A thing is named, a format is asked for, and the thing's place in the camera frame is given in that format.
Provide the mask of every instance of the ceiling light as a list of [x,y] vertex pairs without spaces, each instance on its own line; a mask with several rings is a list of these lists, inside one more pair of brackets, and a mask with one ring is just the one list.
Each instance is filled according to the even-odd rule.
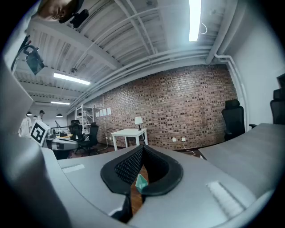
[[189,41],[197,41],[200,19],[201,19],[201,0],[189,0],[190,8],[190,28],[189,28]]
[[59,105],[70,105],[70,103],[64,103],[64,102],[51,102],[52,104],[59,104]]
[[82,84],[85,84],[85,85],[89,85],[90,84],[90,82],[88,82],[88,81],[84,81],[84,80],[80,80],[80,79],[77,79],[77,78],[74,78],[74,77],[66,76],[66,75],[63,75],[63,74],[60,74],[60,73],[54,73],[53,76],[56,77],[56,78],[61,78],[61,79],[65,79],[65,80],[68,80],[68,81],[74,81],[74,82],[82,83]]

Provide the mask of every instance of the wooden floor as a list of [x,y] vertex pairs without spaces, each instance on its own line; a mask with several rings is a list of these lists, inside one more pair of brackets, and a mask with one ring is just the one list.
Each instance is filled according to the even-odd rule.
[[[104,153],[108,153],[108,152],[113,152],[114,148],[113,147],[107,147],[106,145],[102,145],[102,144],[98,144],[97,146],[95,146],[94,148],[100,150],[98,151],[98,153],[100,154],[104,154]],[[196,153],[196,157],[200,157],[200,152],[198,150],[193,150],[193,152]],[[192,152],[189,151],[182,151],[180,153],[184,153],[187,155],[193,155]],[[88,156],[88,153],[84,152],[83,150],[78,151],[76,154],[74,152],[70,152],[69,154],[69,158],[79,158],[79,157],[85,157]],[[147,170],[145,169],[145,167],[143,166],[140,174],[148,181],[148,175],[147,175]],[[139,191],[137,190],[135,183],[136,183],[137,179],[133,182],[133,184],[131,185],[131,205],[132,205],[132,212],[133,215],[140,209],[140,207],[143,204],[143,200],[141,197],[141,194],[139,193]]]

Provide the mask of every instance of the white wall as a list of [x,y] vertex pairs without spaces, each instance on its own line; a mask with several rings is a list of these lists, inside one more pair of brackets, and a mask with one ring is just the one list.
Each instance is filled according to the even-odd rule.
[[226,54],[233,57],[243,78],[249,123],[272,123],[270,101],[273,91],[279,89],[277,77],[285,73],[283,48],[274,32],[247,9]]
[[[35,119],[33,119],[33,116],[38,116],[40,114],[40,110],[43,110],[45,112],[43,116],[43,122],[50,127],[56,127],[57,124],[55,123],[55,120],[58,122],[60,126],[67,126],[66,121],[66,112],[68,109],[60,109],[60,108],[54,108],[50,106],[36,106],[33,105],[29,111],[33,114],[30,118],[32,120],[32,124],[34,123]],[[57,114],[62,114],[63,117],[56,117]]]

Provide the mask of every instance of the office chair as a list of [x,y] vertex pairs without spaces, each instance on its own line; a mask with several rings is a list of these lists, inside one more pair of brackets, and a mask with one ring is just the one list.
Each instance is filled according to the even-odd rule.
[[224,139],[228,141],[245,133],[244,128],[244,108],[240,106],[237,99],[226,101],[226,107],[222,110],[222,115],[226,124]]
[[273,100],[270,102],[274,124],[285,124],[285,88],[273,92]]
[[99,129],[99,126],[97,126],[95,122],[91,123],[90,133],[86,135],[89,137],[89,140],[78,142],[78,149],[77,150],[79,150],[79,149],[86,150],[89,152],[89,155],[90,155],[91,147],[97,145],[97,143],[98,143],[98,140],[97,140],[98,129]]
[[68,126],[69,131],[72,134],[70,139],[73,141],[77,141],[77,142],[83,142],[85,140],[85,137],[82,134],[82,125],[79,123],[80,123],[79,120],[72,120],[71,125]]

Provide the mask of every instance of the green object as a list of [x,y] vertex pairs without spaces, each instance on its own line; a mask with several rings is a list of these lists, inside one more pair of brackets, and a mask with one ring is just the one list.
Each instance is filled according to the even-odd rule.
[[135,183],[139,193],[142,193],[142,189],[147,186],[147,180],[140,174],[138,174],[137,181]]

